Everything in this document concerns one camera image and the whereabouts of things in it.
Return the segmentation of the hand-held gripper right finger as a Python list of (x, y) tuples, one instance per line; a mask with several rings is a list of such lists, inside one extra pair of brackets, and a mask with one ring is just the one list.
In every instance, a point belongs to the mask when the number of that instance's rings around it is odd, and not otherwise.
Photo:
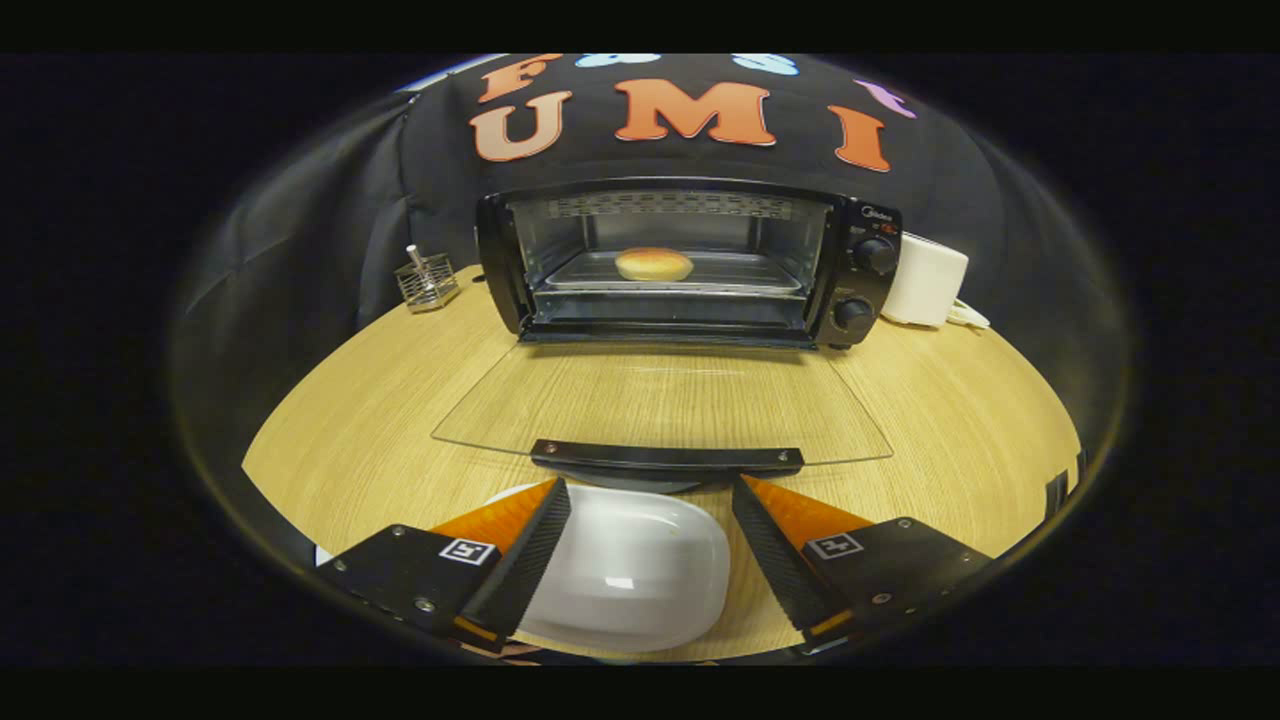
[(992, 561), (923, 520), (870, 521), (750, 475), (732, 483), (732, 512), (805, 650), (895, 632)]

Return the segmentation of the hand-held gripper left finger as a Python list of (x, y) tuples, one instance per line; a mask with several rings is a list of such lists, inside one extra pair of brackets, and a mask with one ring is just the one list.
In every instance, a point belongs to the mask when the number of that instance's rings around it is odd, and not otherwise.
[(553, 478), (430, 529), (390, 524), (317, 573), (425, 635), (498, 653), (524, 620), (571, 512), (567, 483)]

